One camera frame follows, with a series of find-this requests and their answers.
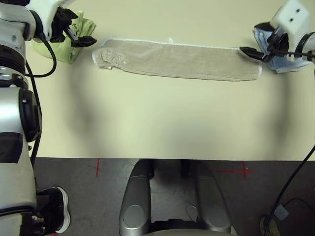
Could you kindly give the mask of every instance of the cream tabletop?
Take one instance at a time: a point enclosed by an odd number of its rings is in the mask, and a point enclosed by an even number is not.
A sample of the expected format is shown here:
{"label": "cream tabletop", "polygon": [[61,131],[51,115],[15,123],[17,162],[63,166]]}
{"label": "cream tabletop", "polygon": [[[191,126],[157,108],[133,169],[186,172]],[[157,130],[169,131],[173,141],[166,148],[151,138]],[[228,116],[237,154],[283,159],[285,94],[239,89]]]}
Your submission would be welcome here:
{"label": "cream tabletop", "polygon": [[[92,51],[109,37],[216,47],[257,47],[255,24],[285,0],[77,0],[98,42],[74,64],[38,78],[40,157],[302,160],[315,141],[314,66],[255,81],[223,82],[99,69]],[[311,12],[315,1],[302,0]],[[33,51],[35,74],[52,60]]]}

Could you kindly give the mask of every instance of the black cable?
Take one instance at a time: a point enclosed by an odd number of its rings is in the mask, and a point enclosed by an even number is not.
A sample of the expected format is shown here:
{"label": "black cable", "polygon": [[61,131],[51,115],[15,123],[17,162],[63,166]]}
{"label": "black cable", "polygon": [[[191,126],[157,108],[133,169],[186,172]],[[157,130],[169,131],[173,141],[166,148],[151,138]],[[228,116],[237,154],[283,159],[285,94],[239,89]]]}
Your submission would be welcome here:
{"label": "black cable", "polygon": [[268,217],[268,223],[267,223],[267,226],[265,228],[265,234],[264,236],[267,236],[268,235],[268,231],[269,231],[269,227],[270,227],[270,224],[271,224],[271,220],[272,220],[272,217],[273,215],[275,214],[275,210],[276,208],[278,207],[279,205],[279,202],[281,200],[281,197],[283,196],[284,192],[286,191],[286,189],[288,188],[288,186],[290,185],[290,183],[292,182],[292,180],[294,179],[294,177],[296,176],[296,174],[300,171],[300,169],[305,165],[305,163],[308,161],[308,159],[311,157],[311,155],[313,154],[313,152],[315,151],[315,145],[314,147],[311,149],[311,151],[309,152],[309,154],[307,154],[307,156],[304,158],[304,160],[300,163],[300,165],[294,170],[294,172],[292,173],[292,175],[290,176],[290,178],[287,180],[287,182],[285,183],[283,189],[281,190],[280,194],[278,195],[277,197],[277,200],[269,214],[269,217]]}
{"label": "black cable", "polygon": [[[32,73],[32,70],[31,70],[31,67],[30,67],[28,61],[26,61],[25,67],[28,70],[28,73],[30,74],[31,86],[33,87],[34,97],[35,97],[36,103],[38,105],[40,114],[41,114],[41,106],[40,106],[40,102],[39,102],[39,97],[38,97],[38,92],[37,92],[37,88],[36,88],[36,83],[35,83],[35,79],[34,79],[34,76],[33,76],[33,73]],[[36,159],[36,156],[37,156],[39,142],[40,142],[40,137],[41,137],[41,133],[36,137],[35,143],[34,143],[34,146],[33,146],[33,151],[31,152],[31,164],[32,164],[32,166],[34,166],[35,159]]]}
{"label": "black cable", "polygon": [[308,207],[308,209],[315,215],[315,209],[310,204],[308,204],[307,202],[305,202],[303,199],[300,199],[300,198],[293,198],[293,199],[287,201],[285,204],[283,204],[283,206],[286,207],[286,205],[288,205],[292,201],[303,202]]}
{"label": "black cable", "polygon": [[313,54],[309,54],[309,53],[298,53],[298,52],[285,52],[285,51],[281,51],[281,50],[278,50],[276,48],[274,48],[272,45],[270,45],[271,47],[271,52],[275,53],[276,55],[277,54],[280,54],[280,55],[297,55],[297,56],[306,56],[306,57],[309,57],[309,58],[315,58],[315,55]]}
{"label": "black cable", "polygon": [[[42,75],[32,75],[34,78],[44,78],[47,76],[50,76],[52,73],[55,72],[56,68],[57,68],[57,59],[56,59],[56,55],[53,51],[53,49],[51,48],[50,44],[47,42],[47,40],[45,39],[45,35],[41,34],[40,36],[40,40],[45,44],[45,46],[47,47],[48,51],[50,52],[51,57],[53,58],[53,68],[46,74],[42,74]],[[30,72],[28,74],[25,74],[25,76],[31,77]]]}

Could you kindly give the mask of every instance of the black sneaker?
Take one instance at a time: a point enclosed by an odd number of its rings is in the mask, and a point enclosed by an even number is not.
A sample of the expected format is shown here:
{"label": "black sneaker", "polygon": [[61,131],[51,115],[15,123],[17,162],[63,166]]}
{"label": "black sneaker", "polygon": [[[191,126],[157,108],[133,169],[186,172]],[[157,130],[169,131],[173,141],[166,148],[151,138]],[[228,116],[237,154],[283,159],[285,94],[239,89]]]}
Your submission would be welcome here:
{"label": "black sneaker", "polygon": [[37,192],[38,196],[49,196],[49,202],[40,210],[45,221],[45,234],[61,234],[71,222],[68,210],[68,195],[61,187],[52,187]]}

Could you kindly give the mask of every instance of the beige towel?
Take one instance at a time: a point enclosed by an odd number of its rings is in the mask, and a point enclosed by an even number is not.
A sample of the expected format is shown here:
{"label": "beige towel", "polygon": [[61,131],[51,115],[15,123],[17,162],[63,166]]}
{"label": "beige towel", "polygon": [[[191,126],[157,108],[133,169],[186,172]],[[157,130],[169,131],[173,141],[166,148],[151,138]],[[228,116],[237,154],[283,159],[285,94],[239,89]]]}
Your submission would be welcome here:
{"label": "beige towel", "polygon": [[204,80],[255,80],[261,65],[238,49],[140,40],[107,40],[93,52],[99,67],[164,77]]}

